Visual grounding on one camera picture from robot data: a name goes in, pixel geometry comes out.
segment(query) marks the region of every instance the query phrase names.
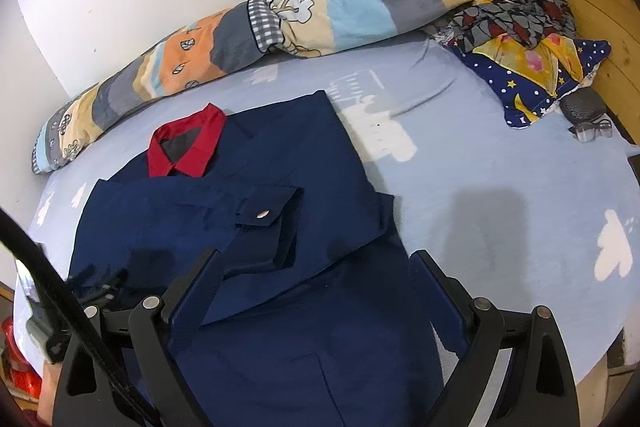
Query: red object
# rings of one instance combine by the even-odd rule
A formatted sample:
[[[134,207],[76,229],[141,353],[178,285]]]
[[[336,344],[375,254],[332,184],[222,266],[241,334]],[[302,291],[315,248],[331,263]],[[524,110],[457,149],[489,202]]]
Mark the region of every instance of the red object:
[[[216,150],[222,128],[225,126],[225,120],[226,115],[215,105],[209,103],[203,110],[191,116],[158,127],[152,134],[149,149],[146,151],[149,177],[168,176],[172,169],[192,178],[202,177],[207,163]],[[175,164],[172,163],[162,150],[160,145],[162,140],[170,140],[197,127],[201,128],[200,132],[189,150]]]
[[[5,318],[0,325],[5,336],[4,352],[9,362],[9,381],[21,391],[34,398],[40,397],[42,378],[31,367],[31,364],[18,349],[14,338],[14,318]]]

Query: metal screw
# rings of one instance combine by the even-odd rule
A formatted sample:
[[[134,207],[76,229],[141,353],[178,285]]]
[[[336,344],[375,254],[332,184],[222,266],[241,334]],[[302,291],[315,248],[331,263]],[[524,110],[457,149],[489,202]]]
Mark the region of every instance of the metal screw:
[[[536,312],[538,313],[538,317],[540,317],[541,319],[551,318],[551,310],[546,306],[538,306]]]
[[[474,306],[483,312],[491,309],[491,301],[484,297],[478,297],[474,299]]]
[[[145,310],[152,310],[153,308],[156,308],[158,304],[160,304],[160,298],[155,295],[148,296],[142,301],[142,307]]]
[[[84,314],[90,319],[95,317],[95,314],[97,314],[97,312],[98,312],[98,308],[96,306],[87,306],[84,309]]]

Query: light blue stripe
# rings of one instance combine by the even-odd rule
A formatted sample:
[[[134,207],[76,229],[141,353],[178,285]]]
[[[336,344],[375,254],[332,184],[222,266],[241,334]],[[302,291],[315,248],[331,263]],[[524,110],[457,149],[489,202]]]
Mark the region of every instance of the light blue stripe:
[[[38,134],[38,140],[36,141],[36,165],[40,172],[51,172],[53,170],[53,167],[47,160],[47,145],[44,141],[47,136],[47,123],[42,126],[40,134]]]
[[[336,51],[398,34],[391,13],[381,0],[326,0],[326,13],[334,32]]]
[[[164,42],[160,42],[156,46],[156,58],[154,60],[153,70],[151,71],[151,87],[154,88],[154,94],[156,98],[162,98],[166,96],[166,91],[164,87],[162,87],[162,83],[160,82],[160,66],[162,65],[162,57],[164,57]]]

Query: orange stripe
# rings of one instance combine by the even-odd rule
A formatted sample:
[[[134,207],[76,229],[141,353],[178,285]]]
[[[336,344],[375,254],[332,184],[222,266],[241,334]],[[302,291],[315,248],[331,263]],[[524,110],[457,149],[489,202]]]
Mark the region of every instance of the orange stripe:
[[[159,78],[167,94],[174,94],[184,89],[185,84],[196,80],[204,84],[225,76],[225,71],[211,64],[209,54],[213,49],[213,31],[220,24],[220,19],[228,10],[200,19],[193,30],[181,31],[169,37],[164,45],[164,54],[160,66]],[[180,43],[195,40],[195,44],[184,50]],[[182,70],[174,74],[175,68],[183,64]]]

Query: pillow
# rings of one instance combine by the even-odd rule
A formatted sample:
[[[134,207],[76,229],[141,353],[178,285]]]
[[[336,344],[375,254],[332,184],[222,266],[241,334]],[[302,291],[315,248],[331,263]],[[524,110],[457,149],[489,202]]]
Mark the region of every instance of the pillow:
[[[507,35],[472,53],[463,52],[455,42],[449,49],[491,87],[502,102],[507,125],[515,128],[528,127],[562,97],[590,85],[611,52],[607,41],[557,34],[543,39],[533,50]]]
[[[163,39],[90,87],[44,124],[35,174],[65,166],[122,118],[150,102],[253,64],[279,48],[319,57],[416,29],[470,0],[248,0]]]

